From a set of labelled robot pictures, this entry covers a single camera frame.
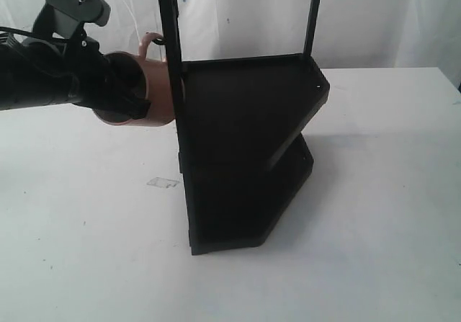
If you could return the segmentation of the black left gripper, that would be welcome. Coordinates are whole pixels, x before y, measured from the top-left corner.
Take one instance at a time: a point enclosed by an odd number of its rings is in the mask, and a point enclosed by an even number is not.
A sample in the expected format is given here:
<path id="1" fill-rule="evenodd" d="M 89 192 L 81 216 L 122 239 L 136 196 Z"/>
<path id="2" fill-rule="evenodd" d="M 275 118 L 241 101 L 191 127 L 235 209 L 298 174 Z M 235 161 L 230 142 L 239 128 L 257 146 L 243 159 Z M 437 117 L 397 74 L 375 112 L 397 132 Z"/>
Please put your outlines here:
<path id="1" fill-rule="evenodd" d="M 27 92 L 40 105 L 71 103 L 128 117 L 145 117 L 144 73 L 129 53 L 103 56 L 86 41 L 59 43 L 28 38 Z"/>

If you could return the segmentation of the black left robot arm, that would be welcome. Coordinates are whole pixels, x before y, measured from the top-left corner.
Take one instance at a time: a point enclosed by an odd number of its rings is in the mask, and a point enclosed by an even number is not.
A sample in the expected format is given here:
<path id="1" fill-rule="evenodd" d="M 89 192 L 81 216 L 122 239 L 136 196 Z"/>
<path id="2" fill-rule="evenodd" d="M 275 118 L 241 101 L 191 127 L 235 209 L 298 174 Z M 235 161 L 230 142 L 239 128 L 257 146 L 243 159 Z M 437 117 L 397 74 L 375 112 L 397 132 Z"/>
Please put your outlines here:
<path id="1" fill-rule="evenodd" d="M 99 42 L 84 33 L 45 38 L 1 28 L 2 110 L 74 104 L 141 119 L 151 102 L 131 90 L 139 75 L 136 68 L 124 79 Z"/>

